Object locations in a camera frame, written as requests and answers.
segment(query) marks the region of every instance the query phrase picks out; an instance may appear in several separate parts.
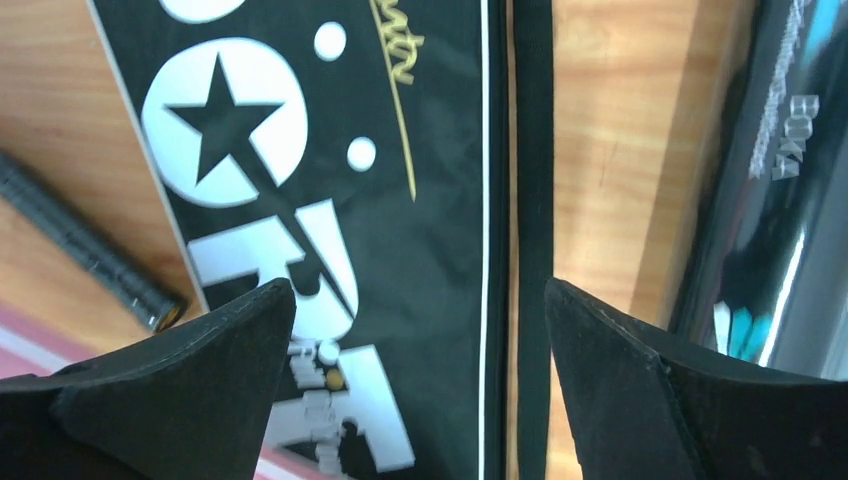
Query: black fabric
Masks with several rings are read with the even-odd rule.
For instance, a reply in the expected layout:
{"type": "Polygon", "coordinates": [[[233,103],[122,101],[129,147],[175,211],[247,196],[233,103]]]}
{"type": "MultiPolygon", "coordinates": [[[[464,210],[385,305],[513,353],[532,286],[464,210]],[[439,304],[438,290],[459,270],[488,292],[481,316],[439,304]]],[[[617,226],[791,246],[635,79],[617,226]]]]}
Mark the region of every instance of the black fabric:
{"type": "Polygon", "coordinates": [[[501,478],[503,0],[92,1],[202,299],[294,285],[266,445],[501,478]]]}
{"type": "Polygon", "coordinates": [[[554,262],[554,67],[551,0],[514,3],[518,152],[518,469],[547,471],[551,354],[544,287],[554,262]]]}
{"type": "Polygon", "coordinates": [[[848,477],[848,382],[719,354],[560,280],[545,302],[586,480],[848,477]]]}

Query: wooden surface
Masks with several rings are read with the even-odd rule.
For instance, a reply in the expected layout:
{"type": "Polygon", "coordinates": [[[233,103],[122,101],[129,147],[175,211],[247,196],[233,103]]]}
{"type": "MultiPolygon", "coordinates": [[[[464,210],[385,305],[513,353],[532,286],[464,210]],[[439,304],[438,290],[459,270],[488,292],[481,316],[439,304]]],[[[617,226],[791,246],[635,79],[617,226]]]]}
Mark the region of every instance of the wooden surface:
{"type": "MultiPolygon", "coordinates": [[[[555,271],[662,323],[736,2],[555,1],[555,271]]],[[[85,0],[3,2],[0,146],[191,295],[85,0]]],[[[0,238],[0,303],[98,352],[144,338],[115,300],[5,205],[0,238]]],[[[552,381],[548,476],[580,478],[552,381]]]]}

